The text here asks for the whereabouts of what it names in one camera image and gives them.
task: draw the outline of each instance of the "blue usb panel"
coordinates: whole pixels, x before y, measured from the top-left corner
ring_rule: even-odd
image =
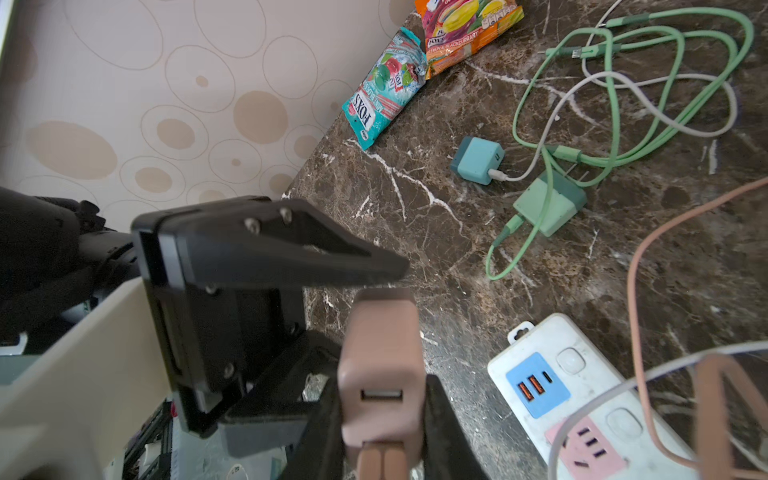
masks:
[[[510,370],[507,381],[535,419],[571,398],[568,387],[540,353],[534,353]]]

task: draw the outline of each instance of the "screw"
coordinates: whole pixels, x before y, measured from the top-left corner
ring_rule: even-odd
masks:
[[[290,211],[290,208],[283,207],[280,209],[280,216],[283,218],[283,223],[288,225],[293,220],[293,212]]]
[[[252,234],[258,235],[261,233],[261,223],[259,223],[259,221],[255,218],[247,218],[243,223],[245,223],[245,227]]]
[[[232,375],[235,374],[235,365],[232,363],[228,363],[227,366],[224,367],[224,378],[225,379],[231,379]]]

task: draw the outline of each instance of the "power switch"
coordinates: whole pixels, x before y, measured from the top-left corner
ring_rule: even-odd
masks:
[[[615,409],[605,417],[608,427],[623,440],[639,439],[643,435],[643,426],[627,409]]]
[[[566,373],[576,375],[587,365],[584,359],[579,355],[575,349],[565,349],[558,353],[558,365]]]

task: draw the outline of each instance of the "green cable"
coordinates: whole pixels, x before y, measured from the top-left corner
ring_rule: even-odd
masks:
[[[606,30],[605,28],[577,28],[576,30],[572,31],[568,35],[563,38],[563,40],[560,42],[560,44],[557,46],[557,49],[565,45],[565,43],[573,38],[576,35],[589,35],[589,34],[596,34],[600,35],[602,37],[605,37],[606,42],[606,50],[605,50],[605,67],[606,69],[611,68],[611,56],[612,56],[612,50],[613,50],[613,34],[611,31]],[[534,83],[536,82],[536,79],[541,75],[541,73],[546,69],[546,67],[552,62],[552,59],[556,55],[550,55],[545,60],[544,63],[541,65],[541,67],[536,72],[536,75],[531,79],[530,83],[528,83],[528,88],[525,90],[525,93],[523,94],[523,98],[520,100],[520,105],[518,106],[518,110],[515,112],[515,117],[513,118],[512,123],[512,132],[515,135],[515,138],[517,139],[517,121],[518,116],[520,114],[520,110],[522,109],[522,105],[525,102],[526,97],[531,93],[531,90],[534,87]],[[614,124],[614,138],[611,142],[611,156],[616,157],[619,149],[619,141],[621,140],[621,137],[617,134],[617,132],[621,129],[620,125],[620,117],[619,117],[619,106],[618,106],[618,96],[616,95],[616,89],[614,87],[614,79],[608,78],[606,81],[606,84],[608,85],[608,95],[611,99],[611,113],[613,116],[613,124]],[[554,185],[554,174],[552,173],[552,164],[554,163],[554,160],[551,159],[551,156],[546,148],[541,149],[541,154],[543,158],[545,159],[545,170],[547,172],[547,193],[544,196],[544,204],[541,206],[541,213],[538,216],[538,219],[536,219],[536,222],[534,223],[533,230],[531,230],[531,233],[528,235],[528,238],[525,240],[525,243],[523,243],[522,248],[518,252],[517,255],[515,255],[515,258],[512,259],[509,265],[499,274],[493,275],[491,273],[491,262],[492,262],[492,255],[493,252],[506,237],[508,237],[512,232],[509,228],[505,226],[505,229],[502,231],[502,233],[496,238],[494,243],[491,245],[491,247],[488,249],[488,254],[485,256],[485,275],[491,279],[491,280],[499,280],[501,278],[504,278],[509,274],[509,272],[514,269],[520,259],[523,255],[525,255],[525,251],[528,249],[528,247],[531,245],[531,242],[533,242],[533,239],[536,237],[536,234],[539,231],[539,228],[541,227],[541,224],[544,222],[544,219],[546,218],[546,214],[549,211],[549,202],[552,197],[552,190]],[[609,165],[606,167],[604,172],[601,174],[603,178],[605,178],[610,172],[613,162],[609,161]]]
[[[617,35],[615,37],[612,35],[610,30],[608,30],[608,28],[615,28],[622,25],[631,25],[639,22],[647,22],[648,20],[652,20],[655,18],[667,18],[667,17],[678,16],[678,15],[716,15],[716,16],[734,20],[739,24],[741,24],[744,30],[744,42],[741,48],[737,48],[737,43],[733,40],[733,38],[719,31],[701,30],[701,31],[691,31],[691,32],[681,33],[677,29],[672,27],[667,27],[667,26],[649,26],[649,27],[638,28],[636,30],[629,31],[621,35]],[[595,52],[597,52],[598,54],[600,53],[604,54],[604,70],[605,71],[611,71],[612,55],[616,51],[632,51],[639,48],[647,48],[653,45],[663,44],[669,41],[676,41],[677,52],[675,54],[674,63],[670,70],[670,74],[668,75],[669,78],[666,80],[664,84],[664,89],[662,90],[662,94],[658,104],[658,109],[660,111],[663,111],[664,107],[666,106],[670,90],[675,80],[677,79],[680,66],[682,65],[683,56],[685,52],[685,38],[713,38],[715,40],[719,40],[723,42],[728,50],[728,63],[726,67],[723,69],[723,71],[720,73],[720,75],[718,75],[714,81],[710,82],[675,118],[675,121],[677,123],[683,124],[683,125],[687,124],[696,115],[696,113],[698,113],[698,111],[709,101],[712,95],[719,88],[722,87],[723,83],[728,78],[728,76],[731,73],[733,73],[736,67],[746,57],[746,53],[749,51],[754,41],[754,27],[750,22],[750,20],[748,19],[748,17],[746,17],[744,14],[741,14],[739,12],[735,12],[733,10],[728,10],[725,8],[711,8],[711,7],[676,8],[674,10],[668,10],[665,12],[656,12],[656,13],[642,14],[642,15],[630,15],[627,17],[613,18],[608,22],[606,22],[605,27],[606,28],[577,28],[576,30],[566,35],[566,37],[558,44],[556,48],[548,49],[548,55],[546,59],[541,64],[541,67],[538,69],[538,71],[536,71],[534,77],[528,83],[528,87],[526,88],[525,93],[523,94],[523,97],[520,100],[517,110],[515,111],[515,116],[513,117],[513,120],[512,120],[512,136],[515,138],[515,140],[519,144],[529,148],[538,148],[537,144],[532,144],[530,142],[527,142],[518,135],[517,124],[518,124],[520,113],[522,112],[522,108],[523,108],[523,105],[525,104],[525,100],[528,98],[528,96],[530,95],[531,91],[534,88],[536,80],[538,80],[538,78],[541,76],[541,74],[543,74],[543,72],[547,69],[550,63],[552,63],[553,59],[564,53],[570,55],[572,52],[574,52],[574,50],[577,50],[576,48],[564,47],[564,44],[576,35],[594,34],[594,35],[600,35],[605,38],[605,41],[595,45],[591,45],[591,47],[595,47],[597,49],[596,51],[592,50],[588,52],[590,55],[594,54]],[[649,34],[664,34],[664,36],[651,38],[644,41],[636,41],[634,43],[628,43],[628,44],[621,43],[621,40],[624,40],[625,38],[631,38],[637,35],[649,35]],[[656,130],[660,123],[659,118],[654,118],[654,121],[652,122],[643,140],[641,140],[637,145],[635,145],[628,152],[619,155],[618,149],[619,149],[619,143],[621,140],[621,123],[620,123],[621,118],[618,110],[618,97],[616,95],[614,79],[610,77],[606,78],[605,85],[608,92],[608,98],[611,103],[612,140],[611,140],[611,152],[609,156],[608,157],[592,157],[590,155],[582,154],[580,151],[577,151],[573,148],[565,147],[565,146],[546,145],[544,148],[541,149],[541,156],[544,159],[545,170],[547,173],[547,193],[545,194],[544,204],[542,205],[541,212],[538,216],[538,219],[534,223],[531,233],[528,235],[528,238],[523,243],[523,246],[520,249],[520,251],[517,253],[517,255],[515,255],[515,258],[510,262],[509,265],[507,265],[507,267],[501,273],[499,273],[498,275],[493,275],[491,274],[491,265],[492,265],[492,255],[495,248],[498,247],[502,243],[502,241],[505,240],[509,235],[514,233],[522,225],[523,220],[518,215],[515,215],[505,225],[502,232],[496,237],[493,244],[488,249],[488,254],[485,257],[485,274],[490,280],[499,280],[507,276],[509,272],[511,272],[517,266],[518,262],[520,261],[522,256],[525,254],[525,251],[531,245],[531,242],[533,242],[533,239],[538,233],[539,228],[541,227],[541,224],[546,218],[547,213],[549,211],[549,203],[550,203],[551,194],[553,191],[553,183],[554,183],[553,173],[552,173],[553,169],[556,170],[558,173],[562,174],[564,177],[568,178],[570,181],[572,181],[574,184],[578,185],[579,187],[591,187],[600,183],[602,180],[604,180],[611,173],[613,168],[629,164],[633,161],[641,159],[642,157],[645,157],[646,155],[654,152],[656,149],[662,147],[675,134],[677,134],[678,130],[676,128],[670,127],[667,125],[664,128],[664,130],[661,131],[661,133],[659,133],[655,138],[651,139],[656,133]],[[599,175],[596,176],[596,178],[582,182],[569,177],[568,173],[565,172],[563,168],[560,166],[560,164],[555,160],[556,158],[564,161],[584,163],[592,167],[602,168],[603,170]]]

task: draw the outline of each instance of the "wall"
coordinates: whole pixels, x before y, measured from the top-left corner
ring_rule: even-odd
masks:
[[[141,213],[278,198],[412,0],[20,0],[0,182]]]

